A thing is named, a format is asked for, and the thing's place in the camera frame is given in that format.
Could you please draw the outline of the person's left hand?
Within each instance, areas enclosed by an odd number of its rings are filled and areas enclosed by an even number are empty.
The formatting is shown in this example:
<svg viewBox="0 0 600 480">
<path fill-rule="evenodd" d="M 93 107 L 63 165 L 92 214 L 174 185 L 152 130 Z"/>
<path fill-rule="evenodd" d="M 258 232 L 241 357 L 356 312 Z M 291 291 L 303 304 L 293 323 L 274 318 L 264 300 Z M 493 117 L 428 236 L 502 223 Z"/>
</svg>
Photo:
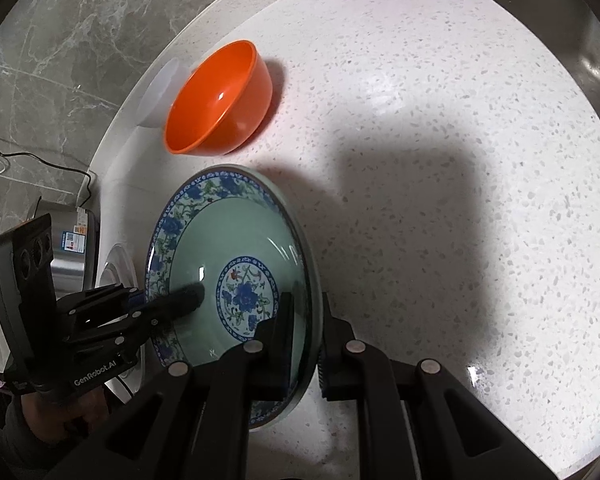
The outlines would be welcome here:
<svg viewBox="0 0 600 480">
<path fill-rule="evenodd" d="M 66 425 L 82 420 L 88 430 L 102 426 L 109 418 L 104 389 L 98 387 L 68 404 L 53 403 L 41 393 L 25 394 L 21 398 L 22 414 L 30 430 L 41 441 L 57 441 L 65 437 Z"/>
</svg>

